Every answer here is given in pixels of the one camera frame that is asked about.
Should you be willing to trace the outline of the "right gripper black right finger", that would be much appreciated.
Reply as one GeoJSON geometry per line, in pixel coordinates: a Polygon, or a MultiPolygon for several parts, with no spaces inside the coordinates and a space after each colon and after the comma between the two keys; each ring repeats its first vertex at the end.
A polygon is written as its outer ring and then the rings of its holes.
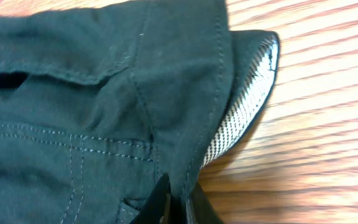
{"type": "Polygon", "coordinates": [[[199,183],[185,201],[186,224],[223,224],[199,183]]]}

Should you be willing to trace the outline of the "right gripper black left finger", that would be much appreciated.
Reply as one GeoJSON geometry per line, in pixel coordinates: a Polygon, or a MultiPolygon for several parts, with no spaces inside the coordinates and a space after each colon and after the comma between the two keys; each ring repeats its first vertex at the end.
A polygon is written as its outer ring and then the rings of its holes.
{"type": "Polygon", "coordinates": [[[131,224],[170,224],[170,208],[170,179],[163,174],[131,224]]]}

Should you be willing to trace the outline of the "black shorts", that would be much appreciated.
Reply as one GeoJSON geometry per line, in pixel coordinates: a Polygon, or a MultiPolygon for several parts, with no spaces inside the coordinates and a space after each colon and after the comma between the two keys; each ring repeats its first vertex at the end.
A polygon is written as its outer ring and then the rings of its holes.
{"type": "Polygon", "coordinates": [[[0,17],[0,223],[131,223],[163,174],[170,223],[255,123],[280,39],[224,1],[0,17]]]}

